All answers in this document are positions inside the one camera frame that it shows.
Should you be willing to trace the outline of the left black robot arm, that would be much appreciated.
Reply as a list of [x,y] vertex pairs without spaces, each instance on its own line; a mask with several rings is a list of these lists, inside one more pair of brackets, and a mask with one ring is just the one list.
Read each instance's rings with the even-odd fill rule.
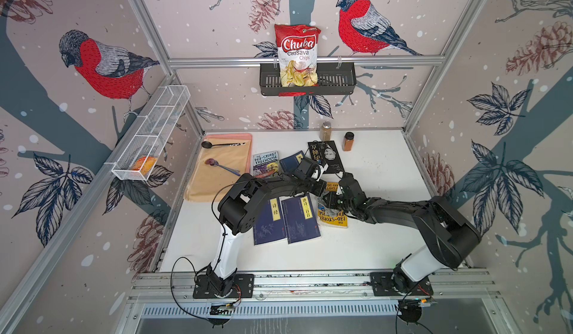
[[206,267],[206,276],[214,292],[224,297],[234,285],[237,273],[241,235],[250,231],[269,201],[311,193],[319,196],[326,189],[321,179],[327,165],[304,157],[294,171],[278,177],[258,178],[243,174],[219,202],[216,216],[221,225],[221,237],[216,256]]

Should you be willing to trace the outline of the black Chinese paperback book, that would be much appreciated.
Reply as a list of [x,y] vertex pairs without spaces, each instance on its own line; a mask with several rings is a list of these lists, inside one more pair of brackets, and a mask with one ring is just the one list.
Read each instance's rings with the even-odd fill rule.
[[308,144],[309,154],[325,169],[325,174],[342,174],[343,162],[334,141],[310,141]]

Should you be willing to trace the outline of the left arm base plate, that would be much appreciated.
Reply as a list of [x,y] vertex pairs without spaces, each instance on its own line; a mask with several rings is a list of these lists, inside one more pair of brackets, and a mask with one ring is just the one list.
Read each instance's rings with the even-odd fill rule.
[[252,298],[255,284],[253,274],[233,274],[222,280],[215,274],[198,275],[192,297],[194,299]]

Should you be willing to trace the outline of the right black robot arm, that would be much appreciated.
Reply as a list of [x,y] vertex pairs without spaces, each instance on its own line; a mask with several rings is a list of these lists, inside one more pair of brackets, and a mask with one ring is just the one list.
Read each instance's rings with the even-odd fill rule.
[[323,196],[329,209],[367,224],[396,224],[419,231],[425,244],[392,271],[394,288],[403,295],[440,268],[458,268],[481,242],[476,227],[442,196],[417,202],[368,197],[351,173],[343,174],[338,185],[339,192]]

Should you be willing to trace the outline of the grey striped cleaning cloth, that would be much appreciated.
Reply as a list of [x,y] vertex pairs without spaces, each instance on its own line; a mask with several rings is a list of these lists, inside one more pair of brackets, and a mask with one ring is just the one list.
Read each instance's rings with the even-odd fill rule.
[[320,212],[325,214],[337,214],[337,195],[325,195],[317,198],[317,206]]

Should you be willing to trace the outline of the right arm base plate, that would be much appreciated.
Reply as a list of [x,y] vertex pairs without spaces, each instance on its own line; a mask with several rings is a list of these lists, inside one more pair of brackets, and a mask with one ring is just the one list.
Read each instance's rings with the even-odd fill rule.
[[432,296],[434,290],[428,277],[419,282],[412,281],[403,274],[391,271],[375,271],[369,273],[369,284],[374,296]]

